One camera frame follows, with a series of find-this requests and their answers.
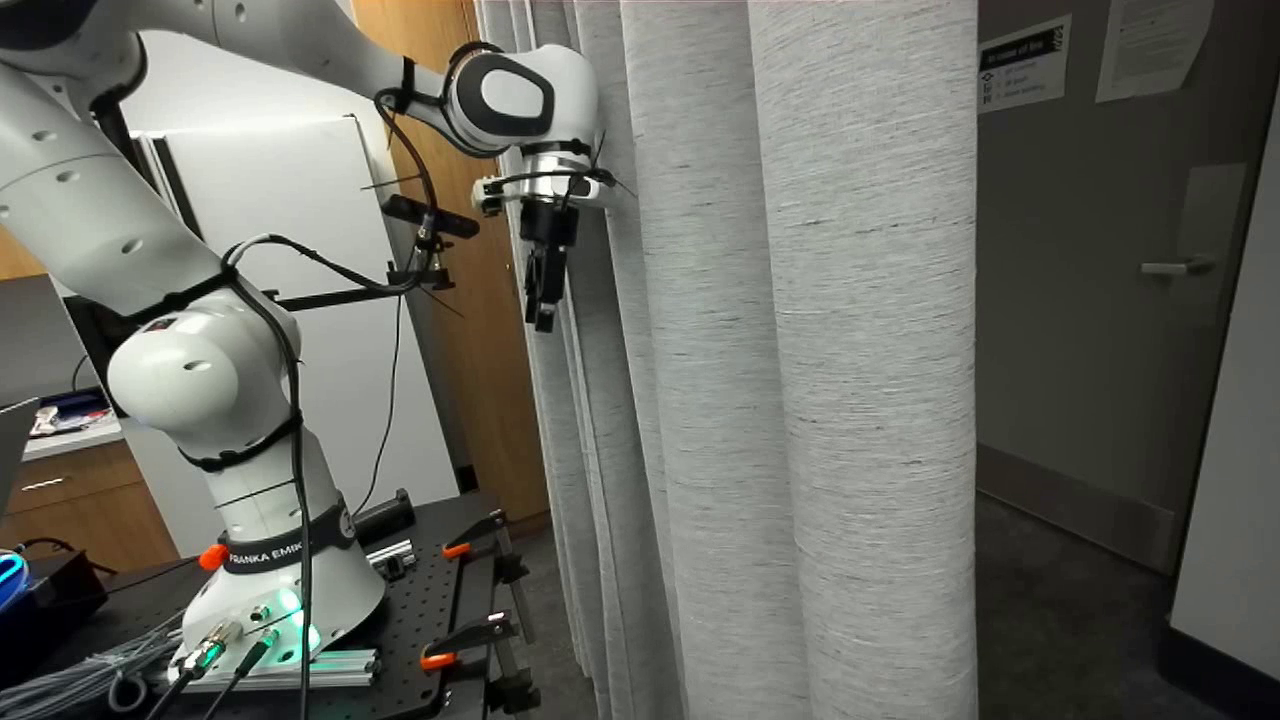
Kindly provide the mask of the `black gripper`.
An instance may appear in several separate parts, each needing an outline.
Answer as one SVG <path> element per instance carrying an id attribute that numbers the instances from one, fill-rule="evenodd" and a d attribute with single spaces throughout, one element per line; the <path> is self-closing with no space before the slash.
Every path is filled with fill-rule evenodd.
<path id="1" fill-rule="evenodd" d="M 553 332 L 556 326 L 556 305 L 562 298 L 562 264 L 576 239 L 576 221 L 578 211 L 572 205 L 544 205 L 544 201 L 520 205 L 520 235 L 526 239 L 522 320 L 534 326 L 534 332 Z"/>

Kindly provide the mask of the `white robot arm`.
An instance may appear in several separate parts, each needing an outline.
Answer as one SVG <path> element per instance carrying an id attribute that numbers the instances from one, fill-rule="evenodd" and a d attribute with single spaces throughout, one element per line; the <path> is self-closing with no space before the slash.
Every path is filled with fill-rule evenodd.
<path id="1" fill-rule="evenodd" d="M 290 317 L 170 218 L 98 128 L 103 106 L 142 81 L 152 31 L 348 90 L 468 156 L 513 152 L 520 167 L 477 185 L 473 205 L 530 221 L 530 320 L 558 305 L 576 211 L 600 197 L 600 84 L 562 46 L 464 47 L 430 72 L 336 0 L 0 6 L 3 229 L 123 327 L 103 355 L 108 395 L 176 444 L 223 522 L 228 559 L 184 610 L 180 650 L 238 651 L 266 634 L 287 656 L 315 656 L 384 606 L 384 581 L 302 419 Z"/>

